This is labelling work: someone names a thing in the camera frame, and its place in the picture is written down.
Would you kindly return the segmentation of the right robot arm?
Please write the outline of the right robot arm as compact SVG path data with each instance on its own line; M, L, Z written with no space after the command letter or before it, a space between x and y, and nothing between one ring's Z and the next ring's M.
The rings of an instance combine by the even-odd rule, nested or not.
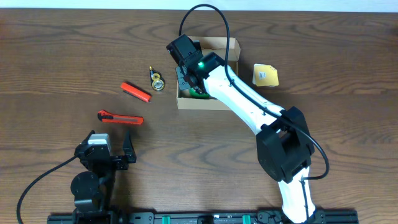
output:
M261 167L279 185L284 215L293 223L308 221L315 212L308 175L316 144L302 112L263 98L214 52L189 50L171 56L179 78L220 100L247 124L256 137Z

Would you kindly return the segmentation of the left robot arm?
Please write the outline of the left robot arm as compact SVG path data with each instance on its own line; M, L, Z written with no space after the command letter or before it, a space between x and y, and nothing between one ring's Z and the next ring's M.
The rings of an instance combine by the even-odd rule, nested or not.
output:
M112 156L108 134L89 135L76 147L74 155L86 171L79 173L71 182L76 209L72 214L74 224L103 223L126 224L129 216L118 207L110 205L116 171L127 170L137 160L130 133L123 142L124 154Z

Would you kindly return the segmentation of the yellow sticky note pad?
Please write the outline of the yellow sticky note pad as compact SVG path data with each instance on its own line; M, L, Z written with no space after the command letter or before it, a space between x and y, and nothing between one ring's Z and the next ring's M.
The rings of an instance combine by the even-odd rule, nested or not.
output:
M252 83L256 86L278 86L277 69L272 65L255 63L253 67Z

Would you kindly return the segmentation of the yellow black correction tape dispenser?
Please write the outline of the yellow black correction tape dispenser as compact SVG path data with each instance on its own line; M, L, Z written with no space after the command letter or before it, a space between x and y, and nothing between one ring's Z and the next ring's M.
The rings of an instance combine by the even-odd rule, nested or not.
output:
M165 88L165 81L160 72L156 71L153 67L149 67L150 84L153 90L162 91Z

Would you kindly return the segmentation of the green tape roll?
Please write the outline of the green tape roll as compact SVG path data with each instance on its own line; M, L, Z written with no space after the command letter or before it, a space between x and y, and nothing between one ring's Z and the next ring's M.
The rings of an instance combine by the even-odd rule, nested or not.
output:
M209 94L202 92L196 88L190 88L188 92L192 98L196 99L208 99L210 97Z

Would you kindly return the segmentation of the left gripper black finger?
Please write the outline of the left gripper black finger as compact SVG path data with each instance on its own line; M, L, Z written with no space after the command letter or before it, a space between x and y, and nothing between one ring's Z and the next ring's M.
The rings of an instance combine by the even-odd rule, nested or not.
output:
M94 133L95 133L95 131L94 131L94 130L91 130L91 131L89 132L89 134L87 135L87 137L84 138L84 140L81 142L81 144L88 144L88 140L90 139L90 137L91 137Z
M135 150L132 146L130 132L127 131L123 141L123 151L124 151L124 159L128 163L136 163L137 156Z

